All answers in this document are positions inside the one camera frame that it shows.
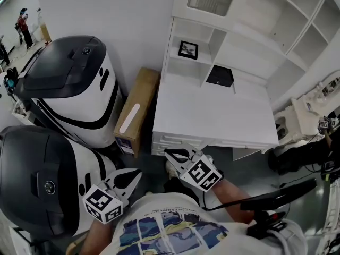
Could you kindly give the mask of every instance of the desk surface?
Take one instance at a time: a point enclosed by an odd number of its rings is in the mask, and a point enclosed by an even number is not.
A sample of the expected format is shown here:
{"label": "desk surface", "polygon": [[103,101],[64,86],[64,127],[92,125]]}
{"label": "desk surface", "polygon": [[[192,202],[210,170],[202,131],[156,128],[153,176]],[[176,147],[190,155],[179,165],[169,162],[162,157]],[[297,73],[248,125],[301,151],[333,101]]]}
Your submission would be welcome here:
{"label": "desk surface", "polygon": [[161,83],[154,131],[277,145],[273,112],[267,94],[263,97],[265,88],[255,90],[261,91],[259,98],[249,90],[237,91],[236,84],[237,80],[233,90],[214,84],[194,88]]}

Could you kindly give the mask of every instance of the black lid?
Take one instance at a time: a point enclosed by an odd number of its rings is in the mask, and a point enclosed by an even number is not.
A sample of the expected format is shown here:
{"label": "black lid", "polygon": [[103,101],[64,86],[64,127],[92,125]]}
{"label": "black lid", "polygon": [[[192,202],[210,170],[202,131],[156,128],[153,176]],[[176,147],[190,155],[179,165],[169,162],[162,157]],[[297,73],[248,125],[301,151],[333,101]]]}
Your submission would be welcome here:
{"label": "black lid", "polygon": [[20,99],[64,98],[84,92],[96,77],[106,47],[93,36],[71,36],[52,41],[36,52],[18,79],[15,94]]}
{"label": "black lid", "polygon": [[37,126],[10,127],[1,136],[0,207],[5,216],[40,239],[73,235],[79,203],[71,144]]}

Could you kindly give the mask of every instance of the framed picture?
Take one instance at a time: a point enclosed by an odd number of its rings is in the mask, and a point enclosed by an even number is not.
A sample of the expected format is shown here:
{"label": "framed picture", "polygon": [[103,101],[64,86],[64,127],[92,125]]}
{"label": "framed picture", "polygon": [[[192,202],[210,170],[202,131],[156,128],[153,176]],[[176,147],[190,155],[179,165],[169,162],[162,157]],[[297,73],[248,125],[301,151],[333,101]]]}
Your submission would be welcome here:
{"label": "framed picture", "polygon": [[193,60],[197,60],[198,45],[182,40],[180,50],[178,51],[178,55],[182,57],[191,58]]}

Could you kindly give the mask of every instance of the black pants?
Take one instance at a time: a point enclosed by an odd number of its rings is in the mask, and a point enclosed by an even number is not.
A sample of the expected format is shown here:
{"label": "black pants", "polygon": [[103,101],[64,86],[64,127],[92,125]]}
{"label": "black pants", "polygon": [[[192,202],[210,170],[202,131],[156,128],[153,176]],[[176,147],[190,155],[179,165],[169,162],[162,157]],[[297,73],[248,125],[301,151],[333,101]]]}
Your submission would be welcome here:
{"label": "black pants", "polygon": [[198,205],[200,205],[197,195],[190,188],[185,187],[178,177],[173,177],[164,184],[164,191],[166,193],[182,193],[193,198]]}
{"label": "black pants", "polygon": [[25,42],[27,47],[31,47],[31,45],[33,44],[32,38],[31,38],[31,34],[30,32],[27,30],[22,31],[23,36],[25,37]]}
{"label": "black pants", "polygon": [[269,167],[278,171],[279,175],[288,172],[296,172],[302,166],[309,164],[323,164],[330,153],[326,139],[317,142],[310,142],[304,146],[291,148],[275,157],[273,153],[269,155]]}
{"label": "black pants", "polygon": [[0,48],[1,48],[2,52],[4,52],[4,61],[6,62],[7,66],[9,66],[10,58],[9,58],[9,55],[8,55],[4,45],[1,45]]}

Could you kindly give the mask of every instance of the white shoe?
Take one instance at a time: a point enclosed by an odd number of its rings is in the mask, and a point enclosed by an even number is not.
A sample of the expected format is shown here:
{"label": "white shoe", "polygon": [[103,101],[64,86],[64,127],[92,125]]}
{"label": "white shoe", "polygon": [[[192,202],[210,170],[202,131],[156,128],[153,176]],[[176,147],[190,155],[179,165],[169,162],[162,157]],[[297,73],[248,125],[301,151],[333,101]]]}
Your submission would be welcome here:
{"label": "white shoe", "polygon": [[171,180],[173,177],[179,177],[176,168],[171,164],[169,160],[165,163],[165,170],[169,175],[169,179]]}

